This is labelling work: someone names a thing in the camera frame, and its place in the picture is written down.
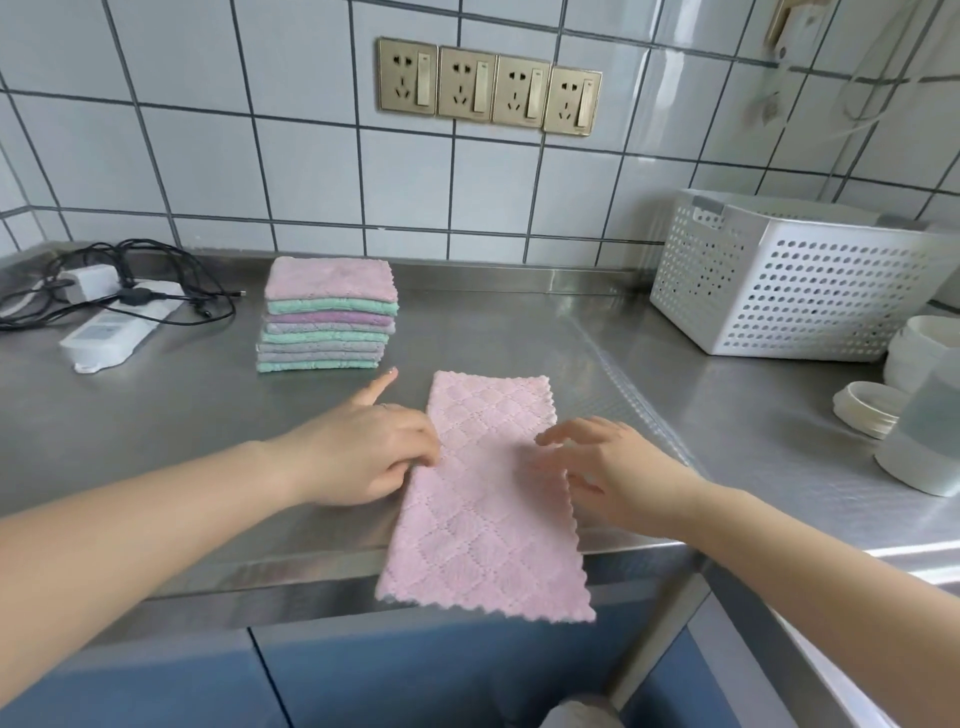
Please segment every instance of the white tiled wall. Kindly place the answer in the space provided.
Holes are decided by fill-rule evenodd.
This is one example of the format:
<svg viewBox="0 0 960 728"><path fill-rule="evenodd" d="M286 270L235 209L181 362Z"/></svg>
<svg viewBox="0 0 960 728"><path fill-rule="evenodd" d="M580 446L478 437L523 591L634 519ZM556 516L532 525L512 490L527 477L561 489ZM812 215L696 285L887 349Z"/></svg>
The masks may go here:
<svg viewBox="0 0 960 728"><path fill-rule="evenodd" d="M847 79L879 74L894 38L861 61L905 3L833 0L782 77L763 47L776 4L0 0L0 255L146 236L653 268L691 185L960 226L960 37L946 30L960 0L920 3L885 75L934 78L849 138L838 95L851 113L883 107L892 85ZM380 112L378 36L601 70L593 134ZM773 91L788 123L761 119Z"/></svg>

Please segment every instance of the cleaning cloth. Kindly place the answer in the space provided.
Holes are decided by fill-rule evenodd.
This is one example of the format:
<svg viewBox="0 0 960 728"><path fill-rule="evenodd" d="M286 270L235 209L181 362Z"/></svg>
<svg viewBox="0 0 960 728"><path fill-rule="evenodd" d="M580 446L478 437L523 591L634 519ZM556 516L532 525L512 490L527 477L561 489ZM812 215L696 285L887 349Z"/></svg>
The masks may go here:
<svg viewBox="0 0 960 728"><path fill-rule="evenodd" d="M311 341L376 341L387 343L385 333L369 331L302 331L300 333L262 333L260 341L264 344L304 344Z"/></svg>
<svg viewBox="0 0 960 728"><path fill-rule="evenodd" d="M396 303L396 287L386 260L283 255L270 269L264 296L268 301L340 298Z"/></svg>
<svg viewBox="0 0 960 728"><path fill-rule="evenodd" d="M530 466L549 380L437 372L426 411L441 462L413 473L377 598L595 620L566 481Z"/></svg>
<svg viewBox="0 0 960 728"><path fill-rule="evenodd" d="M267 315L268 324L368 324L375 327L388 327L393 322L393 316L363 311L308 311L307 313Z"/></svg>
<svg viewBox="0 0 960 728"><path fill-rule="evenodd" d="M324 298L324 299L285 299L267 301L267 312L305 313L308 311L363 311L383 316L396 316L400 307L396 303L383 303L370 299Z"/></svg>
<svg viewBox="0 0 960 728"><path fill-rule="evenodd" d="M385 344L378 341L308 341L303 344L257 344L256 350L263 352L292 353L313 352L377 352L383 354Z"/></svg>
<svg viewBox="0 0 960 728"><path fill-rule="evenodd" d="M379 361L383 352L260 352L257 361L319 361L320 359L352 359L353 361Z"/></svg>
<svg viewBox="0 0 960 728"><path fill-rule="evenodd" d="M258 372L286 372L295 369L376 369L373 359L317 359L315 361L258 361Z"/></svg>
<svg viewBox="0 0 960 728"><path fill-rule="evenodd" d="M263 328L267 333L305 333L307 331L366 331L368 333L396 333L396 327L390 324L386 327L373 324L271 324L269 321Z"/></svg>

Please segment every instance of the perforated basket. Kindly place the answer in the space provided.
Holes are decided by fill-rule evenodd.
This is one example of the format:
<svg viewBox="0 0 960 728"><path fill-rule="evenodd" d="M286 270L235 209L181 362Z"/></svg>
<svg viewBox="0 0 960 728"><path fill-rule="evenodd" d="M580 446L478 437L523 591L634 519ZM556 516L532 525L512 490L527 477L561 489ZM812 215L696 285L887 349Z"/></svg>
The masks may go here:
<svg viewBox="0 0 960 728"><path fill-rule="evenodd" d="M960 233L684 190L651 301L705 352L871 361L960 263Z"/></svg>

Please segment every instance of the forearm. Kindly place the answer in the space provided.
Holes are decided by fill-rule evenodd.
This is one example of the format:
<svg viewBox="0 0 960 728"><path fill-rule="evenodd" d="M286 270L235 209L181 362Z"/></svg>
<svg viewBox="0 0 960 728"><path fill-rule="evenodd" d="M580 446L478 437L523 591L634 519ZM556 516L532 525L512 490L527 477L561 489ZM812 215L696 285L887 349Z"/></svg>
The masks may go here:
<svg viewBox="0 0 960 728"><path fill-rule="evenodd" d="M955 720L960 601L741 491L706 491L688 536L904 728Z"/></svg>
<svg viewBox="0 0 960 728"><path fill-rule="evenodd" d="M262 447L0 520L0 706L164 581L284 507Z"/></svg>

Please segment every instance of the green cloth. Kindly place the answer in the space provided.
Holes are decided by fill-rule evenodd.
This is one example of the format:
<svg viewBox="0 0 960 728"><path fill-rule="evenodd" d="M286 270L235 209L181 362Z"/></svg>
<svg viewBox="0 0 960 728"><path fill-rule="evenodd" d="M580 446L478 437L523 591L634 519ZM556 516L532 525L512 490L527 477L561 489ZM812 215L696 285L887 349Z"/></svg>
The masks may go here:
<svg viewBox="0 0 960 728"><path fill-rule="evenodd" d="M390 338L385 333L372 331L293 331L291 333L260 334L264 344L304 344L312 341L381 341L384 344Z"/></svg>
<svg viewBox="0 0 960 728"><path fill-rule="evenodd" d="M287 372L292 369L376 369L378 361L351 359L318 359L316 361L258 361L258 372Z"/></svg>
<svg viewBox="0 0 960 728"><path fill-rule="evenodd" d="M288 299L267 301L270 313L304 313L307 311L365 311L396 316L400 307L396 303L384 303L369 299Z"/></svg>

